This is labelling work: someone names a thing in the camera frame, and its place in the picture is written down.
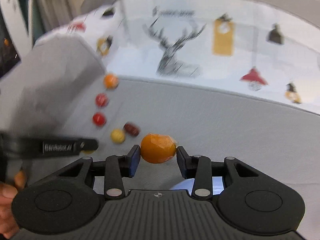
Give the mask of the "person's left hand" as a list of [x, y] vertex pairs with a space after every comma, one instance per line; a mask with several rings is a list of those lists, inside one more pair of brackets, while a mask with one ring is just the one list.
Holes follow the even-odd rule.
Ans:
[[27, 183], [27, 176], [23, 170], [20, 170], [14, 176], [14, 185], [1, 183], [1, 236], [10, 239], [20, 230], [13, 217], [11, 205], [18, 192], [24, 189]]

